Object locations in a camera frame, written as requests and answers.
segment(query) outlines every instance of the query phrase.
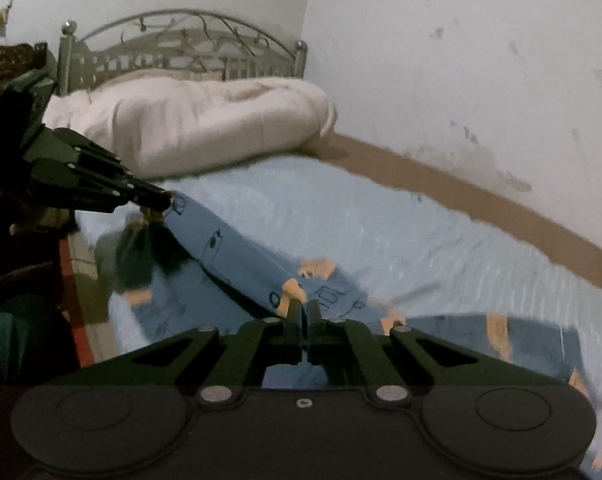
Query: bed frame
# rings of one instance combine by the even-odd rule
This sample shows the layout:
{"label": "bed frame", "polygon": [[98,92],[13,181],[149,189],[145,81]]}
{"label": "bed frame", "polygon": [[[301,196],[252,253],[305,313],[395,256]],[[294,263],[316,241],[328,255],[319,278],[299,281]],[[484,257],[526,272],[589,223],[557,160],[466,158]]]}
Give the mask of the bed frame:
{"label": "bed frame", "polygon": [[262,76],[303,78],[307,45],[287,47],[267,32],[225,14],[166,9],[127,16],[78,39],[62,27],[58,94],[94,89],[116,76],[163,68],[218,73],[222,80]]}

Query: green cloth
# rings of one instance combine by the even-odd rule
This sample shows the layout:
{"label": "green cloth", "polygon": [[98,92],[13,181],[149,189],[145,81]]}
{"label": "green cloth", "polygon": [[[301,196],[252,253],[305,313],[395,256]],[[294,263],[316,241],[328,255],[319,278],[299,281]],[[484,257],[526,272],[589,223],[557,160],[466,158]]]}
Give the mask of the green cloth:
{"label": "green cloth", "polygon": [[41,296],[0,306],[0,384],[39,384],[79,368],[72,330]]}

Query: white comforter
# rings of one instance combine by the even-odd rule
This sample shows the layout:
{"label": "white comforter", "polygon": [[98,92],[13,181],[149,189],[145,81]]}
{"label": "white comforter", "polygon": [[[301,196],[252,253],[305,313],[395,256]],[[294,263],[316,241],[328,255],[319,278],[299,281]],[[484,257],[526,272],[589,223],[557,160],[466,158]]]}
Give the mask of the white comforter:
{"label": "white comforter", "polygon": [[140,78],[53,97],[44,115],[49,128],[83,134],[141,178],[294,150],[331,131],[335,121],[334,106],[320,88],[290,78]]}

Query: bed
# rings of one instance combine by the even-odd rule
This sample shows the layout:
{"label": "bed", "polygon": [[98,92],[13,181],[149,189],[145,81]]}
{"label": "bed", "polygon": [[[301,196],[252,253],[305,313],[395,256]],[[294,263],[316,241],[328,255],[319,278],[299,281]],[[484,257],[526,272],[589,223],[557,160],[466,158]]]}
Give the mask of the bed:
{"label": "bed", "polygon": [[[74,22],[63,26],[61,96],[148,68],[225,81],[302,78],[307,55],[302,41],[291,48],[248,23],[201,10],[130,16],[80,40],[76,30]],[[347,160],[348,153],[340,157]],[[495,312],[575,327],[600,396],[594,447],[602,450],[602,290],[536,247],[427,196],[309,156],[252,160],[158,185],[186,193],[270,250],[337,261],[369,295],[391,301],[407,317]],[[116,236],[135,212],[129,204],[112,215],[77,213],[84,249],[96,248],[99,271],[108,267]],[[119,294],[107,297],[116,352],[153,342]]]}

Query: metal bolt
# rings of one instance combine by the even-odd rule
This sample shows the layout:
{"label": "metal bolt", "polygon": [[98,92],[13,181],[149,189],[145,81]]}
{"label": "metal bolt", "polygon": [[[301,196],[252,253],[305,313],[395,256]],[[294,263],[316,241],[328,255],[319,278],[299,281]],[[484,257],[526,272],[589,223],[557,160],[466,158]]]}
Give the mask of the metal bolt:
{"label": "metal bolt", "polygon": [[404,400],[408,396],[408,390],[403,386],[396,386],[394,384],[388,384],[377,388],[377,397],[381,400],[388,402],[396,402],[397,400]]}
{"label": "metal bolt", "polygon": [[61,32],[66,36],[71,36],[76,32],[76,22],[74,20],[70,20],[69,22],[63,23],[63,27],[61,27]]}
{"label": "metal bolt", "polygon": [[199,395],[207,402],[223,402],[232,397],[232,390],[227,386],[206,386]]}
{"label": "metal bolt", "polygon": [[312,399],[297,399],[297,406],[299,408],[309,408],[312,404]]}

